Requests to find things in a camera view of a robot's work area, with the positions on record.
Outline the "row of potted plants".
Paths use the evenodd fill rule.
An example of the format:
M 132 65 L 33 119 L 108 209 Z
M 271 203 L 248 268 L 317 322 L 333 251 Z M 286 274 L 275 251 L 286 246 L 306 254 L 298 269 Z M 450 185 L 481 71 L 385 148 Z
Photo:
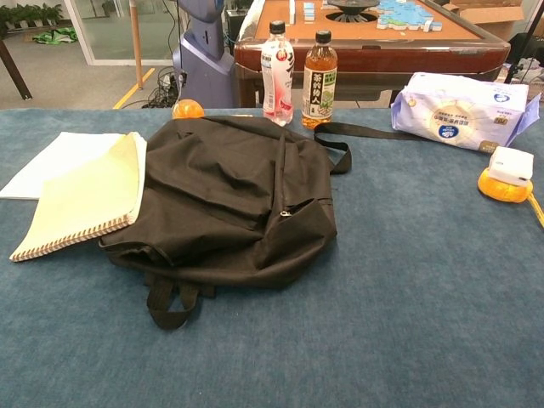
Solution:
M 44 26 L 57 26 L 63 20 L 63 6 L 61 4 L 48 5 L 43 3 L 14 7 L 0 4 L 0 31 L 26 30 Z

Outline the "green cloth on floor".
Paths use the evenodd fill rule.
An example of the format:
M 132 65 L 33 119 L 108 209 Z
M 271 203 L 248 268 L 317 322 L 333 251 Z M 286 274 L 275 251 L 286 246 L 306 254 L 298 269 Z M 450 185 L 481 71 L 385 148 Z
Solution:
M 60 27 L 36 34 L 32 37 L 32 40 L 39 44 L 59 45 L 62 43 L 75 43 L 78 41 L 78 37 L 73 27 Z

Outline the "black tripod stand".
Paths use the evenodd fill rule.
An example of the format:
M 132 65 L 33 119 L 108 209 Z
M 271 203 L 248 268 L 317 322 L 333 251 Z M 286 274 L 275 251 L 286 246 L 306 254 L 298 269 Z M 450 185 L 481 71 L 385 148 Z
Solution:
M 510 67 L 508 69 L 507 76 L 506 76 L 506 78 L 504 80 L 505 83 L 510 83 L 512 81 L 512 79 L 513 79 L 513 76 L 518 72 L 518 70 L 519 70 L 519 61 L 523 57 L 523 53 L 528 48 L 528 44 L 530 42 L 530 39 L 532 38 L 532 35 L 533 35 L 536 27 L 538 26 L 538 24 L 540 22 L 540 19 L 541 19 L 543 14 L 544 14 L 544 0 L 539 0 L 539 7 L 536 10 L 535 16 L 533 17 L 533 19 L 531 21 L 531 25 L 530 25 L 529 30 L 524 35 L 524 40 L 523 40 L 522 44 L 519 47 L 517 47 L 516 49 L 514 49 L 512 64 L 510 65 Z

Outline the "brown tea bottle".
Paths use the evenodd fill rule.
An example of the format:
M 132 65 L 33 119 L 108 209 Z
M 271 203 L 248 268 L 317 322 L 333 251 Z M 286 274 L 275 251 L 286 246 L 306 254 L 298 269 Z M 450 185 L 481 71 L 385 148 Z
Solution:
M 302 124 L 309 129 L 332 119 L 338 62 L 331 40 L 330 31 L 317 31 L 304 61 Z

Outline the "heap of blue mahjong tiles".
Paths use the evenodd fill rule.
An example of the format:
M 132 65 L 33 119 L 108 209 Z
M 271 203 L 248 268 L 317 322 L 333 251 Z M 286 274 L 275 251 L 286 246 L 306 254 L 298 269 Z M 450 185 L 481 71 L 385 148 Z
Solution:
M 443 24 L 413 0 L 381 0 L 376 6 L 377 29 L 396 31 L 442 31 Z

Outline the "blue table mat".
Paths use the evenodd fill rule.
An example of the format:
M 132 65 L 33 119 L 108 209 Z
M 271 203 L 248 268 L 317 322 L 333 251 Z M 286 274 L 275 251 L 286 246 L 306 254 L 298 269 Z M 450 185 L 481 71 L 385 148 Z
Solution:
M 544 408 L 544 229 L 491 200 L 486 155 L 348 138 L 337 239 L 283 291 L 220 288 L 181 329 L 88 241 L 9 254 L 0 200 L 0 408 Z

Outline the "dark wooden table leg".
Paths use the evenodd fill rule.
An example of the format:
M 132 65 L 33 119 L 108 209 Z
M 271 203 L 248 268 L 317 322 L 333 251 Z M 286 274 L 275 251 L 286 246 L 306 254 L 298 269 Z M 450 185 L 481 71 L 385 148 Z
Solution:
M 2 38 L 0 38 L 0 59 L 2 60 L 8 74 L 10 75 L 14 85 L 16 86 L 21 98 L 23 100 L 32 99 L 31 91 L 27 87 L 17 65 L 15 64 Z

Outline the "brown mahjong table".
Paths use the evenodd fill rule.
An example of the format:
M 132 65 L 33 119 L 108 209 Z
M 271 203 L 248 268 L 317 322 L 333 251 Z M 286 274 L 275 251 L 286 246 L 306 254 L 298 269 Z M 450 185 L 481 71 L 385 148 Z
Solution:
M 303 18 L 303 3 L 315 5 L 315 21 Z M 376 22 L 347 23 L 327 19 L 322 0 L 254 0 L 234 46 L 240 105 L 253 107 L 263 89 L 261 48 L 269 23 L 283 20 L 295 54 L 293 87 L 303 85 L 306 53 L 318 30 L 331 31 L 337 52 L 337 101 L 375 100 L 382 91 L 401 90 L 418 71 L 462 75 L 482 81 L 498 77 L 510 46 L 430 0 L 416 0 L 442 31 L 377 29 Z

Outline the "white notepad with yellow edge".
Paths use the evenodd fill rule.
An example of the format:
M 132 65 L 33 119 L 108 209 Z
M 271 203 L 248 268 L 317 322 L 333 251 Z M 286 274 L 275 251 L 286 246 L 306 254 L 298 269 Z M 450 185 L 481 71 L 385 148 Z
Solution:
M 102 156 L 121 136 L 120 133 L 61 132 L 9 180 L 0 190 L 0 198 L 38 200 L 46 180 Z

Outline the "clear bottle with pink label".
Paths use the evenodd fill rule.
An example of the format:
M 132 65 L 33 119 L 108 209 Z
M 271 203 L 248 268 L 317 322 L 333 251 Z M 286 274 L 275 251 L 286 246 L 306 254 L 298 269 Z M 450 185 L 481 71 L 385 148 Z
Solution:
M 292 78 L 294 52 L 286 39 L 286 24 L 282 20 L 269 23 L 269 39 L 261 50 L 263 76 L 263 114 L 272 122 L 285 126 L 292 121 Z

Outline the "wooden pole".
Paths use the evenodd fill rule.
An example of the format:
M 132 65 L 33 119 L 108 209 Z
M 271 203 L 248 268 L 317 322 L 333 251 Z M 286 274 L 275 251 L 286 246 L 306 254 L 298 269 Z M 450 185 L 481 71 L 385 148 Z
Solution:
M 128 0 L 129 12 L 132 30 L 133 54 L 135 61 L 136 77 L 138 89 L 142 89 L 144 85 L 142 63 L 141 63 L 141 46 L 139 38 L 139 16 L 136 0 Z

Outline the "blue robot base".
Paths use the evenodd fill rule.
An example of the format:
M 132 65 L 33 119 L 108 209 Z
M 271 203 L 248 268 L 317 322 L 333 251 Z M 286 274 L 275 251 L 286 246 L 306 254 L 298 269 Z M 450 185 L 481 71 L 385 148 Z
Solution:
M 190 17 L 189 27 L 173 51 L 180 99 L 204 108 L 235 108 L 239 104 L 235 61 L 224 47 L 224 0 L 176 0 Z

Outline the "pale blue tissue pack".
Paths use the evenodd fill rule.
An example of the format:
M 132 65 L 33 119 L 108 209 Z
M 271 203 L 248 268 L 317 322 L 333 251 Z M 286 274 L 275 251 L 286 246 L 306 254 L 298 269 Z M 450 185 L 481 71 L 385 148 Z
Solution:
M 391 104 L 392 127 L 456 147 L 508 147 L 539 119 L 541 96 L 525 84 L 416 72 Z

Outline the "brown spiral notebook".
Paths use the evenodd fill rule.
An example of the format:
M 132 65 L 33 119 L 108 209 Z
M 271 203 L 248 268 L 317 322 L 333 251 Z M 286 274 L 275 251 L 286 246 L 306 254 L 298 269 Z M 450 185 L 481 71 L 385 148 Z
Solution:
M 133 224 L 145 184 L 147 142 L 122 134 L 102 156 L 44 183 L 31 226 L 9 256 L 22 262 Z

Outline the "orange jelly cup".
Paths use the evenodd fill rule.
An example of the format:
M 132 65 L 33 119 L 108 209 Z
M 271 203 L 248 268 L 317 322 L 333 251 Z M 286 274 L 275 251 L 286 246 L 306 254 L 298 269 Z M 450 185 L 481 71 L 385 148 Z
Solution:
M 205 116 L 204 108 L 193 99 L 180 99 L 172 109 L 172 119 L 200 118 Z

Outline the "cardboard box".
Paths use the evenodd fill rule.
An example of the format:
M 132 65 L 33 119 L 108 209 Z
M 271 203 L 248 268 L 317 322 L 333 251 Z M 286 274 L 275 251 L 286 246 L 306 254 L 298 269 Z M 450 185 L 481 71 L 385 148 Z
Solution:
M 523 0 L 449 0 L 445 9 L 508 41 L 514 23 L 524 19 Z

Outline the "black fabric backpack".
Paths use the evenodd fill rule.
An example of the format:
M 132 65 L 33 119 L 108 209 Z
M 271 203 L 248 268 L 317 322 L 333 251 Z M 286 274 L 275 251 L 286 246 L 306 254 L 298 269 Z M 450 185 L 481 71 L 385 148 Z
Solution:
M 336 237 L 331 177 L 352 156 L 326 134 L 410 138 L 341 122 L 304 137 L 244 116 L 171 120 L 152 136 L 139 216 L 100 245 L 112 263 L 144 272 L 160 328 L 181 327 L 219 286 L 291 284 Z

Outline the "small white box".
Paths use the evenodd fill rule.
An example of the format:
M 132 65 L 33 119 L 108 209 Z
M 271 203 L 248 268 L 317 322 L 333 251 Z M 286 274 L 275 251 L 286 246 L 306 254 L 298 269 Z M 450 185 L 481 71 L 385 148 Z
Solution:
M 507 184 L 526 186 L 532 179 L 534 155 L 497 146 L 490 158 L 489 175 Z

